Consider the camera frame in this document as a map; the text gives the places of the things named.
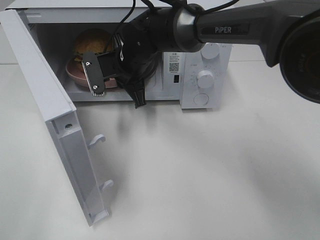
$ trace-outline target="screw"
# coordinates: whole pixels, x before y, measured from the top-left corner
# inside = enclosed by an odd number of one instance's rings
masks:
[[[72,129],[72,124],[67,124],[67,125],[65,125],[65,127],[64,127],[66,130],[68,130],[68,129]]]

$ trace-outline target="microwave door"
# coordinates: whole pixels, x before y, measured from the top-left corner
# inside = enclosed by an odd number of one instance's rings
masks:
[[[89,155],[89,149],[105,138],[85,140],[76,107],[31,36],[23,13],[0,12],[0,22],[91,226],[108,216],[102,191],[113,182],[98,184]]]

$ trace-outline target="white table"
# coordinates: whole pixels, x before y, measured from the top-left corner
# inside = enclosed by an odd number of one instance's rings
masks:
[[[90,151],[98,181],[115,183],[93,227],[14,56],[0,59],[1,239],[319,239],[320,105],[258,47],[233,47],[216,111],[76,104],[85,136],[107,138]]]

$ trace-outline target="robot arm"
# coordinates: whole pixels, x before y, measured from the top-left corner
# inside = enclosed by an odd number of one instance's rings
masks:
[[[144,81],[157,67],[158,53],[197,52],[205,43],[259,45],[269,67],[280,63],[288,85],[300,96],[320,103],[320,2],[278,0],[200,14],[201,6],[148,10],[116,36],[118,48],[83,65],[93,94],[116,77],[135,101],[146,104]]]

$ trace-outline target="microwave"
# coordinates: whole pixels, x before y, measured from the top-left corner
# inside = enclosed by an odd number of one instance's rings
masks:
[[[225,2],[196,1],[207,9]],[[154,3],[168,7],[160,1]],[[0,12],[1,25],[89,226],[109,215],[102,191],[112,187],[113,181],[98,184],[89,151],[106,138],[103,134],[85,138],[73,102],[131,98],[120,87],[107,88],[104,96],[95,97],[71,78],[67,66],[80,33],[88,29],[113,32],[131,5],[131,0],[16,0]],[[145,10],[137,1],[127,22]],[[155,74],[145,83],[146,101],[176,101],[182,109],[218,108],[231,49],[231,44],[207,43],[198,52],[164,52]]]

